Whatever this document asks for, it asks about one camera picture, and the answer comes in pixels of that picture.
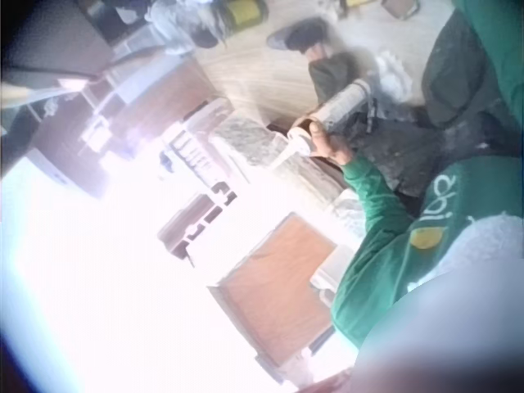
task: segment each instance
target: dark pants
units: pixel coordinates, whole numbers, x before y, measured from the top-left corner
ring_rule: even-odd
[[[359,77],[348,54],[310,63],[309,74],[320,103]],[[418,112],[424,114],[418,120],[375,119],[373,131],[366,133],[362,114],[354,116],[344,131],[348,143],[381,170],[400,197],[408,201],[423,197],[434,176],[457,160],[520,154],[520,138],[511,132],[518,130],[518,123],[502,100],[483,47],[459,11],[436,40],[422,91],[426,107]]]

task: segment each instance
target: wooden cabinet panel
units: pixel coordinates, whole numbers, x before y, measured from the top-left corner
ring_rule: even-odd
[[[217,288],[233,322],[276,367],[331,325],[329,310],[309,279],[334,247],[303,219],[290,215]]]
[[[214,92],[198,63],[189,57],[126,106],[111,122],[111,132],[131,142],[156,138]]]

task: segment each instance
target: caulk tube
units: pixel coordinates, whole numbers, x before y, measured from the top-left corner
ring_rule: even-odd
[[[364,79],[357,79],[290,129],[287,138],[290,143],[296,144],[296,150],[301,155],[310,156],[314,151],[314,144],[311,142],[311,132],[309,131],[309,125],[312,122],[320,123],[327,134],[336,133],[351,115],[370,100],[370,83]]]

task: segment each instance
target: white cloth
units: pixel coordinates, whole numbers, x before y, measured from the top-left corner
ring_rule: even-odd
[[[494,260],[524,257],[524,221],[520,217],[496,215],[473,221],[455,239],[444,258],[408,290],[455,269],[470,268]]]

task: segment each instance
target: printed logo on shirt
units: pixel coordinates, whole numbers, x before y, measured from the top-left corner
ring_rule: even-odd
[[[418,221],[436,221],[436,225],[415,228],[409,237],[409,243],[413,247],[418,248],[419,250],[430,250],[442,241],[445,231],[445,222],[441,221],[453,217],[453,212],[449,208],[449,202],[457,195],[457,192],[454,191],[456,181],[456,176],[450,177],[441,174],[433,182],[433,192],[436,199],[432,201],[426,209],[424,209],[422,216]]]

